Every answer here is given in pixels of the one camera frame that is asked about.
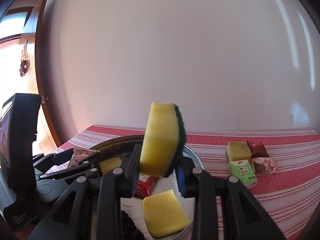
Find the table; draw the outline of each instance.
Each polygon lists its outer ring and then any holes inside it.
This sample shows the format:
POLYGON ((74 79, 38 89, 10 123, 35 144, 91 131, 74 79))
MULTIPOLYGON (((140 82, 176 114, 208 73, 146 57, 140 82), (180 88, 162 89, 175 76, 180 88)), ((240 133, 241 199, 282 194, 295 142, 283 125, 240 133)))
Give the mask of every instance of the table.
MULTIPOLYGON (((76 135, 54 153, 73 146, 90 148, 100 142, 134 134, 144 129, 93 125, 76 135)), ((228 141, 262 142, 270 157, 276 159, 277 174, 258 175, 250 189, 288 240, 303 230, 320 200, 320 135, 313 128, 289 130, 188 132, 187 146, 201 159, 211 175, 228 177, 228 141)), ((61 170, 67 163, 52 167, 61 170)), ((218 209, 219 238, 223 238, 222 214, 218 209)))

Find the packaged cake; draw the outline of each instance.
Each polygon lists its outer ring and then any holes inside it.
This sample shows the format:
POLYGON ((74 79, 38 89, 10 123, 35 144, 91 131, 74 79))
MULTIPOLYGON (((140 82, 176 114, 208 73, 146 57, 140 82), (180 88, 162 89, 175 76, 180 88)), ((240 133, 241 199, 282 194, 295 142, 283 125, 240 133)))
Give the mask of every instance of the packaged cake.
POLYGON ((250 160, 251 158, 251 151, 246 142, 229 141, 226 151, 230 162, 250 160))
POLYGON ((271 174, 277 172, 276 161, 274 158, 253 158, 251 159, 251 163, 255 173, 271 174))

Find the yellow sponge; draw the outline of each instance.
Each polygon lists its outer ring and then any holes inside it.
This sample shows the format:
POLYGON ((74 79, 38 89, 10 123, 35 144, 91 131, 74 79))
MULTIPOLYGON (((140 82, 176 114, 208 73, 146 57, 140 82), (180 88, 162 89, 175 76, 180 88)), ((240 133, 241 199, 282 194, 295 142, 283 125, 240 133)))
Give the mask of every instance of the yellow sponge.
POLYGON ((246 142, 228 142, 227 155, 229 162, 251 159, 251 151, 246 142))
POLYGON ((186 133, 179 108, 171 103, 151 104, 144 134, 140 172, 165 177, 182 155, 186 133))
POLYGON ((153 237, 181 231, 190 223, 173 190, 144 198, 142 212, 148 231, 153 237))
POLYGON ((114 168, 120 167, 121 159, 119 157, 111 158, 99 163, 102 174, 113 170, 114 168))

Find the monitor screen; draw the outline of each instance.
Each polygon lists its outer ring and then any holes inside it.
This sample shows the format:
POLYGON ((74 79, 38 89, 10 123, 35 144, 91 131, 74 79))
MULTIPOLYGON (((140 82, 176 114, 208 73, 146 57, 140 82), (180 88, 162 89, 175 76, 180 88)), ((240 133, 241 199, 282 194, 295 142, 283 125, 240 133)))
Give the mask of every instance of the monitor screen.
POLYGON ((0 154, 10 165, 9 158, 9 127, 12 111, 12 101, 3 107, 0 121, 0 154))

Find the green snack box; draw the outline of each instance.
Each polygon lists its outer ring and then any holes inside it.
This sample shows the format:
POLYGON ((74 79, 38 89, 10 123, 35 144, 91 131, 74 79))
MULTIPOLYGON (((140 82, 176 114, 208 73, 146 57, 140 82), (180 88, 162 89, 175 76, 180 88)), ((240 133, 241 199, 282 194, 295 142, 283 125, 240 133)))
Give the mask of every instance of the green snack box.
POLYGON ((230 175, 236 176, 247 188, 253 188, 258 180, 248 160, 229 162, 230 175))

